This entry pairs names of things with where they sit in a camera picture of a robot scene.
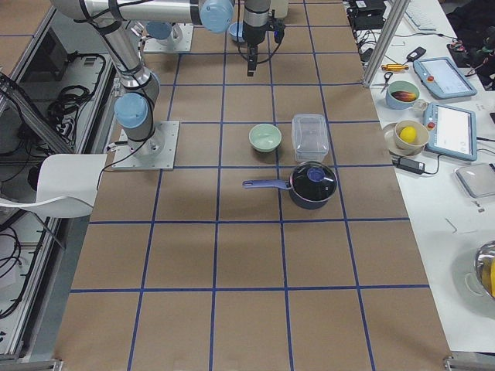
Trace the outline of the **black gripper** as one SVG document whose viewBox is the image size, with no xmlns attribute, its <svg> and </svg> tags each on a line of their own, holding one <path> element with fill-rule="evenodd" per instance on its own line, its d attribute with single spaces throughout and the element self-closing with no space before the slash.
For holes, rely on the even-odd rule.
<svg viewBox="0 0 495 371">
<path fill-rule="evenodd" d="M 264 22 L 260 26 L 253 26 L 247 21 L 243 21 L 243 39 L 248 44 L 247 49 L 247 75 L 254 76 L 258 65 L 258 45 L 265 40 L 268 23 Z"/>
</svg>

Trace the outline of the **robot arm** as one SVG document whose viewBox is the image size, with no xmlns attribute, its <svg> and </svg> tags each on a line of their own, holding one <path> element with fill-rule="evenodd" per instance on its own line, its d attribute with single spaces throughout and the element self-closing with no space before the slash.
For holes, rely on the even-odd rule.
<svg viewBox="0 0 495 371">
<path fill-rule="evenodd" d="M 137 36 L 142 36 L 144 32 L 146 32 L 148 36 L 157 40 L 167 40 L 171 38 L 172 40 L 179 41 L 183 37 L 179 25 L 170 22 L 150 21 L 144 24 L 135 21 L 134 25 L 131 27 L 131 31 Z"/>
<path fill-rule="evenodd" d="M 145 66 L 126 34 L 124 23 L 150 21 L 202 25 L 226 32 L 236 6 L 232 1 L 54 1 L 66 17 L 94 28 L 107 48 L 125 90 L 114 115 L 127 135 L 133 155 L 160 153 L 164 138 L 153 120 L 159 94 L 157 76 Z"/>
</svg>

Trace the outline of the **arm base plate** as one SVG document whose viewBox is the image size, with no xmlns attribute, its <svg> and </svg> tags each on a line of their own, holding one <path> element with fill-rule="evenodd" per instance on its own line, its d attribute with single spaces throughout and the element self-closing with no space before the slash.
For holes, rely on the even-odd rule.
<svg viewBox="0 0 495 371">
<path fill-rule="evenodd" d="M 146 35 L 144 52 L 145 53 L 188 53 L 191 50 L 193 38 L 193 25 L 188 23 L 176 23 L 179 25 L 183 37 L 181 40 L 157 40 Z"/>
<path fill-rule="evenodd" d="M 116 147 L 111 168 L 117 171 L 160 169 L 172 171 L 175 165 L 178 137 L 178 121 L 157 121 L 154 135 L 134 153 L 133 150 L 137 149 L 140 144 L 129 141 L 125 131 L 121 129 L 119 140 L 126 141 L 126 144 Z"/>
</svg>

